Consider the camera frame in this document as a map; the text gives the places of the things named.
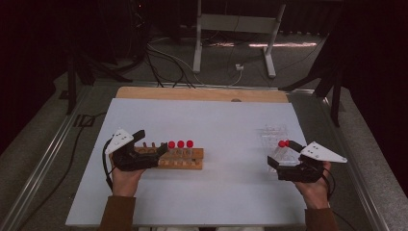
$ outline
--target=white table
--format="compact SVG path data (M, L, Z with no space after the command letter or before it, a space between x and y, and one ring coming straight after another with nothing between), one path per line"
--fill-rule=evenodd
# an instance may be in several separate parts
M102 148L119 128L142 141L193 140L202 170L149 169L139 184L136 226L276 226L304 223L304 201L292 182L267 172L259 132L286 124L306 144L290 103L113 99L66 220L97 226L111 194Z

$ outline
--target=wooden block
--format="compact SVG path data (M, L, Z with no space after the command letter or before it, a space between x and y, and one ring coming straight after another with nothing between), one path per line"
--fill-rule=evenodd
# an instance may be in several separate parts
M142 147L135 147L135 151L140 154L143 153L155 153L157 147L152 143L152 147L147 147L143 144ZM174 148L174 154L169 152L165 153L159 160L159 166L156 168L163 169L195 169L200 170L203 168L204 159L204 149L203 148L192 148L192 154L189 153L187 148L183 149L182 155L177 155Z

